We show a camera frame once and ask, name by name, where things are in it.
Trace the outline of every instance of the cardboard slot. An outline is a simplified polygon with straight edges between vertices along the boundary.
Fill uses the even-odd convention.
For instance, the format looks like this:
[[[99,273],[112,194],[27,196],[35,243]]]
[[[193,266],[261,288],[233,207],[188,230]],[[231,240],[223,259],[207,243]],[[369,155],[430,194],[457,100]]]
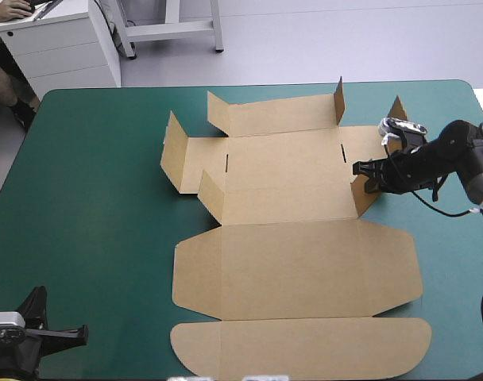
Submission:
[[[176,246],[173,290],[189,310],[256,320],[370,317],[423,287],[409,234],[350,219],[222,226],[189,238]]]
[[[340,144],[340,148],[342,150],[342,158],[344,159],[344,163],[347,163],[347,161],[346,161],[346,151],[344,151],[344,144]]]
[[[219,381],[247,374],[389,379],[421,361],[431,327],[422,319],[382,317],[218,321],[177,325],[171,343],[188,369]]]

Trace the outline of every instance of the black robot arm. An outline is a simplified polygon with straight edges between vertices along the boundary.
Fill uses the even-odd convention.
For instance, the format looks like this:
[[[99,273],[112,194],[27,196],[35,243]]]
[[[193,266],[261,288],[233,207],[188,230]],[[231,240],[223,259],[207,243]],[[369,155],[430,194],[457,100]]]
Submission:
[[[483,125],[453,121],[437,139],[427,143],[424,136],[426,130],[413,128],[412,123],[398,120],[387,120],[385,123],[385,132],[399,137],[402,146],[392,153],[385,146],[387,158],[353,165],[355,175],[368,177],[365,192],[412,192],[425,202],[415,191],[428,188],[433,190],[433,200],[436,201],[438,190],[446,177],[456,172],[467,197],[479,205],[483,214]],[[449,214],[437,211],[449,217],[469,213]],[[483,321],[483,299],[481,314]]]

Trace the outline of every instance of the unfolded cardboard box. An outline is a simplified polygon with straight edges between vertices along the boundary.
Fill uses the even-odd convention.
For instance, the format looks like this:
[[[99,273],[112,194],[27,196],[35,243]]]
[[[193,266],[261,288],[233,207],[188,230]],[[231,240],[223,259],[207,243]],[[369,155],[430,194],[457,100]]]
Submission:
[[[423,289],[412,237],[358,219],[376,195],[352,163],[385,153],[376,126],[339,128],[344,109],[341,81],[244,105],[208,93],[208,121],[227,137],[189,137],[171,113],[161,166],[222,225],[176,246],[173,301],[223,320],[172,331],[193,372],[383,379],[423,358],[425,321],[372,317]],[[398,98],[389,116],[406,119]]]

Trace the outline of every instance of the cardboard flap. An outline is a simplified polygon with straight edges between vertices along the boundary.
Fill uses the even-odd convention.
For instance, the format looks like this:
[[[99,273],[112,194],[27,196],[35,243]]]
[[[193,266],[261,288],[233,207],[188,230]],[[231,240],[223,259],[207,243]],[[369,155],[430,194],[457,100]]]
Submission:
[[[406,121],[408,119],[408,113],[402,104],[400,97],[397,95],[395,101],[393,102],[392,108],[388,113],[388,117],[396,117],[402,121]]]
[[[337,89],[334,92],[335,100],[335,117],[337,118],[337,124],[340,125],[344,111],[346,111],[346,103],[344,102],[344,85],[342,82],[342,77],[338,81]]]
[[[188,137],[171,112],[160,165],[180,193],[198,193],[203,170],[224,186],[226,158],[226,138]]]
[[[160,166],[171,180],[172,185],[180,191],[184,177],[185,157],[187,155],[188,136],[181,128],[173,112],[169,115],[169,123],[164,139],[164,151]]]
[[[223,226],[177,246],[174,301],[222,320],[369,317],[422,294],[414,247],[357,219]]]
[[[220,228],[180,242],[175,249],[172,301],[189,310],[203,311],[209,316],[220,316],[221,260]],[[200,271],[191,271],[192,263],[195,263]]]
[[[351,183],[351,193],[358,216],[362,216],[381,195],[380,192],[365,193],[365,183],[368,179],[365,175],[358,175]]]
[[[231,130],[229,108],[229,103],[208,91],[208,121],[228,136]]]
[[[220,338],[221,325],[217,323],[203,323],[201,326],[180,324],[171,331],[172,348],[181,363],[192,373],[217,381],[221,363]]]
[[[201,184],[199,185],[198,198],[208,209],[210,214],[222,224],[224,214],[224,191],[215,183],[208,172],[203,172]]]
[[[431,327],[382,317],[219,321],[177,325],[171,343],[185,367],[219,381],[277,374],[296,381],[389,379],[421,361]]]
[[[342,79],[335,94],[228,104],[208,93],[208,121],[230,137],[248,137],[338,126],[345,109]]]

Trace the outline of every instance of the cabinet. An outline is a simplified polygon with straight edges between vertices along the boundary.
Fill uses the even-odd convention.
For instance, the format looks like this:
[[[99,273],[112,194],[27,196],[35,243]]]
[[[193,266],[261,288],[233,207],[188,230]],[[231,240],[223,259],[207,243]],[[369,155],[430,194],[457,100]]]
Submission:
[[[120,62],[93,0],[63,0],[40,20],[0,23],[0,37],[37,96],[54,89],[120,87]]]

